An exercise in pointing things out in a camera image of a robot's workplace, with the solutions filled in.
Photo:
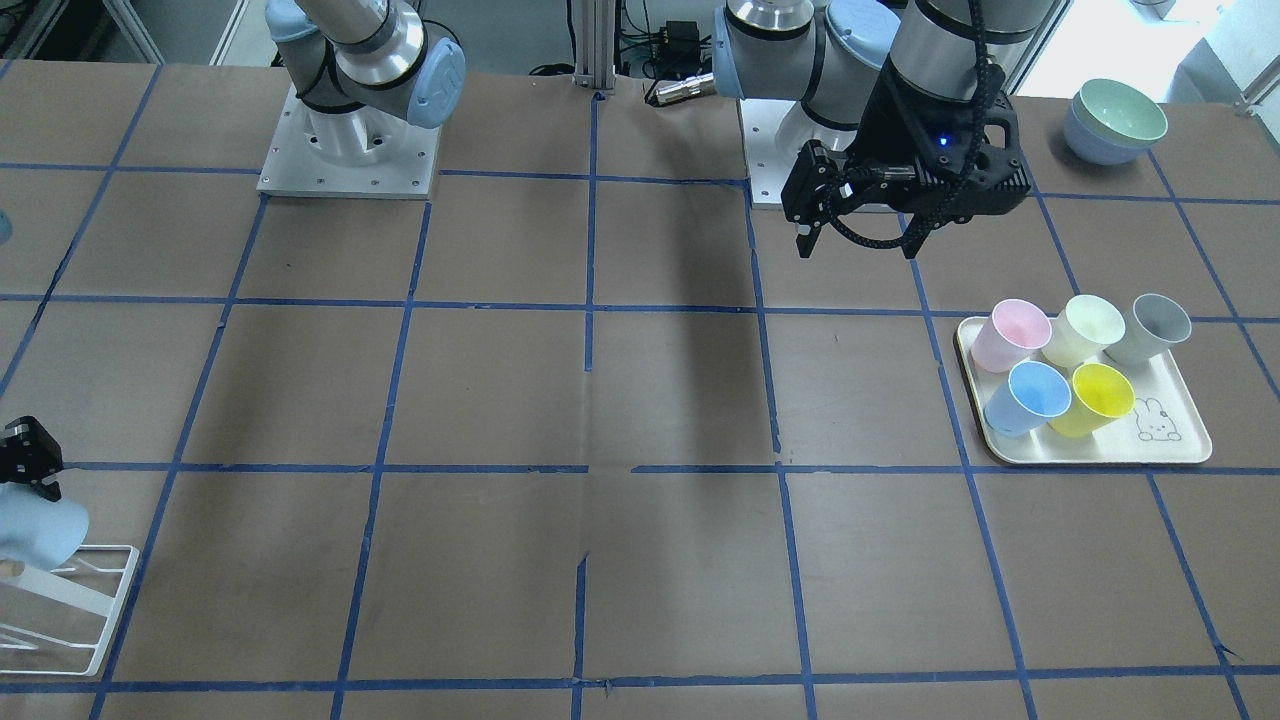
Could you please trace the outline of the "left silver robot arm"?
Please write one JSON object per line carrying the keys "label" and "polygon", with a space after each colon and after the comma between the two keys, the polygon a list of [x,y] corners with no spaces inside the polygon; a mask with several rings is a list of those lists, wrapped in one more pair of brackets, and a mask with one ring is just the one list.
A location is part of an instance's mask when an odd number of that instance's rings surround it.
{"label": "left silver robot arm", "polygon": [[786,100],[851,135],[806,138],[781,190],[797,254],[831,228],[915,258],[929,234],[1001,217],[1030,193],[1002,60],[1048,18],[1047,1],[727,1],[712,68],[726,97]]}

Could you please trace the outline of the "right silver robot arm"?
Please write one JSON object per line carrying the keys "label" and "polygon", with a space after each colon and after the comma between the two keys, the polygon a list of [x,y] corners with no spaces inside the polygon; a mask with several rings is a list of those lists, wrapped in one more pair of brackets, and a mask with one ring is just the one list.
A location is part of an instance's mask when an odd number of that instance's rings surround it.
{"label": "right silver robot arm", "polygon": [[465,51],[407,1],[270,1],[265,18],[321,164],[379,167],[408,128],[433,132],[458,104]]}

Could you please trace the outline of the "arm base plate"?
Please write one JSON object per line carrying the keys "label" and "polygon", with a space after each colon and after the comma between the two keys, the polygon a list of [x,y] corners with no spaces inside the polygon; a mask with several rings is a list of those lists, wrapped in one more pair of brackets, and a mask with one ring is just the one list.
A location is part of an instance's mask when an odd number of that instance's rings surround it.
{"label": "arm base plate", "polygon": [[257,191],[296,199],[430,199],[439,129],[374,108],[325,114],[288,88]]}
{"label": "arm base plate", "polygon": [[828,149],[844,151],[858,135],[855,129],[817,123],[797,101],[741,99],[739,110],[751,205],[765,210],[782,209],[785,181],[808,140],[817,138]]}

